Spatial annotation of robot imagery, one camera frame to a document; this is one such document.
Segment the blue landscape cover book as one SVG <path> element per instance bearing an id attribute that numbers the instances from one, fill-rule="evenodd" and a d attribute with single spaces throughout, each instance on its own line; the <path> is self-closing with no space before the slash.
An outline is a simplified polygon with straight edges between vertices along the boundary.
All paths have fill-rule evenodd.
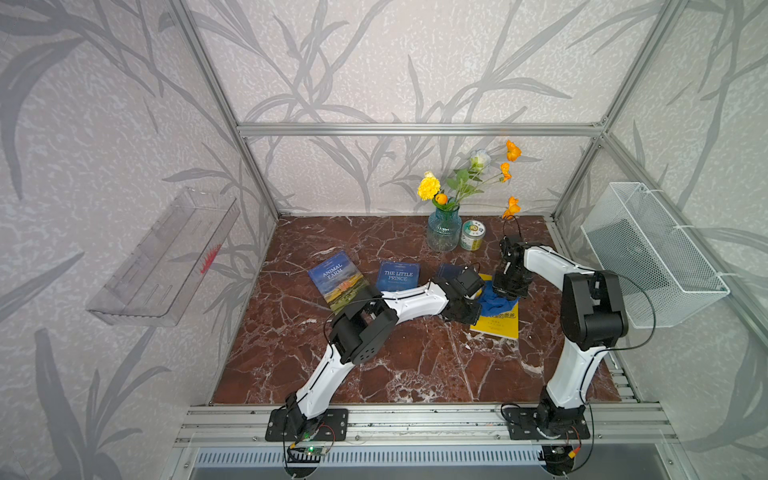
<path id="1" fill-rule="evenodd" d="M 370 285 L 348 255 L 341 251 L 309 270 L 309 277 L 334 314 Z"/>

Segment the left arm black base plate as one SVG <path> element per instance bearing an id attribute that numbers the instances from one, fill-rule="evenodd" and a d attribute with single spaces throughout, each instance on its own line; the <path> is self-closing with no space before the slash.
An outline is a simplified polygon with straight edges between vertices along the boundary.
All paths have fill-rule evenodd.
<path id="1" fill-rule="evenodd" d="M 343 441 L 349 422 L 348 409 L 328 409 L 307 419 L 297 408 L 275 409 L 267 422 L 267 442 Z"/>

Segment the yellow cover book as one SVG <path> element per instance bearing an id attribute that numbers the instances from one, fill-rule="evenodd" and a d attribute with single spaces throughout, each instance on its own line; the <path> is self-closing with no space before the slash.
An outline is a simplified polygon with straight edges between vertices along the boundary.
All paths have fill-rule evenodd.
<path id="1" fill-rule="evenodd" d="M 491 280 L 491 275 L 481 274 L 480 278 L 484 281 Z M 517 306 L 512 312 L 499 317 L 480 317 L 475 325 L 470 327 L 471 331 L 492 335 L 506 339 L 517 339 L 519 337 L 519 300 Z"/>

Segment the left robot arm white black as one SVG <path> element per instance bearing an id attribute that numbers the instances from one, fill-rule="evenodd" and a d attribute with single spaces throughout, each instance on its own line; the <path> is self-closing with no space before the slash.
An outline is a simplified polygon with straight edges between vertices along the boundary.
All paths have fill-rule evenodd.
<path id="1" fill-rule="evenodd" d="M 303 424 L 322 417 L 348 374 L 374 358 L 396 326 L 422 317 L 474 325 L 482 307 L 484 280 L 472 268 L 451 279 L 434 277 L 402 291 L 368 286 L 358 292 L 331 322 L 325 353 L 307 382 L 286 400 L 292 421 Z"/>

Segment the blue cleaning cloth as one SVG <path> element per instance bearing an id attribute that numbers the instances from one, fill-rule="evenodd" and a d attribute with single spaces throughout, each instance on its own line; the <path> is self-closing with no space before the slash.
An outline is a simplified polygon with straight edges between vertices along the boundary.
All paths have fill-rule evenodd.
<path id="1" fill-rule="evenodd" d="M 509 299 L 497 294 L 493 289 L 493 282 L 486 280 L 478 302 L 481 306 L 481 317 L 499 317 L 512 312 L 518 299 Z"/>

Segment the blue Little Prince book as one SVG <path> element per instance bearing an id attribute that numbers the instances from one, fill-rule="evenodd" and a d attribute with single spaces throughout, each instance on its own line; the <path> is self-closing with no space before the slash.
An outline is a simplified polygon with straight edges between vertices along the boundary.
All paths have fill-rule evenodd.
<path id="1" fill-rule="evenodd" d="M 418 263 L 382 261 L 376 287 L 382 292 L 396 292 L 416 288 L 419 284 Z"/>

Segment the dark navy book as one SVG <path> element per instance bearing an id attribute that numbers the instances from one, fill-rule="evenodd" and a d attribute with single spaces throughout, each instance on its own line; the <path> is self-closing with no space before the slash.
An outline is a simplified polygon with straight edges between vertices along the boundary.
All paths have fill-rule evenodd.
<path id="1" fill-rule="evenodd" d="M 443 263 L 439 266 L 435 277 L 443 280 L 456 279 L 466 269 L 465 266 Z"/>

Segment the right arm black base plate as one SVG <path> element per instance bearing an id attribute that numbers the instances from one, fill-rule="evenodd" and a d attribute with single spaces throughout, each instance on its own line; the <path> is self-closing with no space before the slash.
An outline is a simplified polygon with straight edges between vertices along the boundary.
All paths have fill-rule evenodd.
<path id="1" fill-rule="evenodd" d="M 540 419 L 536 408 L 504 404 L 501 415 L 511 440 L 587 440 L 592 437 L 582 413 L 570 419 Z"/>

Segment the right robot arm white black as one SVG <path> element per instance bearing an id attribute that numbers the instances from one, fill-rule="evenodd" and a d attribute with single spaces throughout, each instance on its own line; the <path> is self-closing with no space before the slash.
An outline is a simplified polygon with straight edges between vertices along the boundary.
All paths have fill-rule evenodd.
<path id="1" fill-rule="evenodd" d="M 492 282 L 507 299 L 528 295 L 538 275 L 561 291 L 563 350 L 536 407 L 501 408 L 513 439 L 560 439 L 585 434 L 587 391 L 599 363 L 628 332 L 620 280 L 609 270 L 582 266 L 538 243 L 504 236 L 501 261 Z"/>

